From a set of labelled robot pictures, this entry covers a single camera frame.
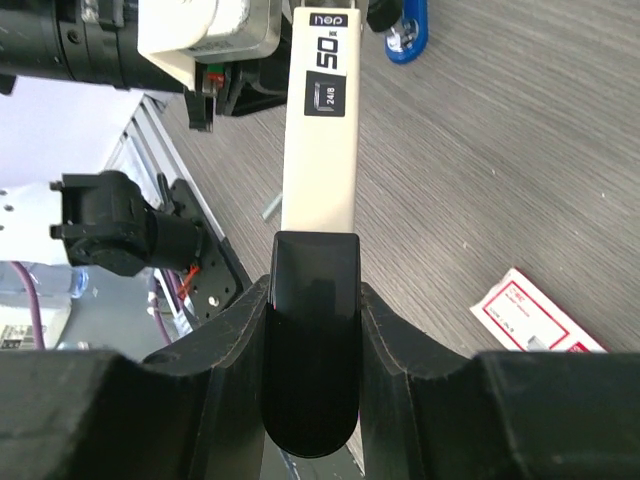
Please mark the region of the blue stapler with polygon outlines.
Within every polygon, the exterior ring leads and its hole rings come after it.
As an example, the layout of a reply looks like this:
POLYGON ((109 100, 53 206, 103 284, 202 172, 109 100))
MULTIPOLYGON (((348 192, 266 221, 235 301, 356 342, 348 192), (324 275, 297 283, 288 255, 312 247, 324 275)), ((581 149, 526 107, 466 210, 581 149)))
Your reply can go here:
POLYGON ((416 60, 429 41, 427 0, 370 1, 366 20, 384 38, 386 56, 394 64, 416 60))

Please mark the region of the strip of staples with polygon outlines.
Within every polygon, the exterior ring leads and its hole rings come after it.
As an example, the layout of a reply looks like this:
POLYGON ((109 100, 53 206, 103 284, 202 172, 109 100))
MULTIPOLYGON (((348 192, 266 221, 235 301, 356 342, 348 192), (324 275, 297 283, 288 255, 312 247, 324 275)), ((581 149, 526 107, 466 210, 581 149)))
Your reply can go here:
POLYGON ((267 222, 279 209, 282 203, 282 193, 277 194, 264 208, 261 217, 267 222))

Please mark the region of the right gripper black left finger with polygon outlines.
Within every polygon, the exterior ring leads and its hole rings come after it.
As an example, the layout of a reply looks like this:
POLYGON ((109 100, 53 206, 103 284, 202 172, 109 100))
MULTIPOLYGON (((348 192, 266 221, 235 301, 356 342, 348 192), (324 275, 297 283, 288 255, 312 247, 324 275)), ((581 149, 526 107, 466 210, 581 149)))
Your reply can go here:
POLYGON ((106 350, 1 357, 5 479, 256 479, 269 280, 143 362, 106 350))

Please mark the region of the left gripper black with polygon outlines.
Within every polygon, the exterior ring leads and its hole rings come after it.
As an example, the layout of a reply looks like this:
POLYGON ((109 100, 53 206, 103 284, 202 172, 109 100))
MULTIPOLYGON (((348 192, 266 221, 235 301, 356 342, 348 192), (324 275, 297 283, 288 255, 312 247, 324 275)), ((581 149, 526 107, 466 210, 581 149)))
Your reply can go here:
POLYGON ((288 60, 197 63, 195 73, 194 90, 184 92, 191 130, 211 132, 216 116, 252 115, 287 101, 288 60))

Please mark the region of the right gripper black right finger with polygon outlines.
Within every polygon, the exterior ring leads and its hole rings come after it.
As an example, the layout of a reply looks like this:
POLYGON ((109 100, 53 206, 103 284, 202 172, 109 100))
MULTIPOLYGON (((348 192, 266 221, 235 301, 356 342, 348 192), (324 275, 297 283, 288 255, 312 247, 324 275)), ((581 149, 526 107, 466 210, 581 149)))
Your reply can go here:
POLYGON ((362 289, 360 425, 370 479, 635 479, 634 353, 465 358, 362 289))

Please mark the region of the beige stapler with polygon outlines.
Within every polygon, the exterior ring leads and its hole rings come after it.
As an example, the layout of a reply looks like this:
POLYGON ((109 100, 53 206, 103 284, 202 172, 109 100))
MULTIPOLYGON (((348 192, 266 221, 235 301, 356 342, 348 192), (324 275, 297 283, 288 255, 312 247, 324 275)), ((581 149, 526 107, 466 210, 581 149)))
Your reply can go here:
POLYGON ((361 12, 293 11, 281 225, 265 317, 262 419, 282 450, 339 450, 358 419, 360 240, 354 231, 361 12))

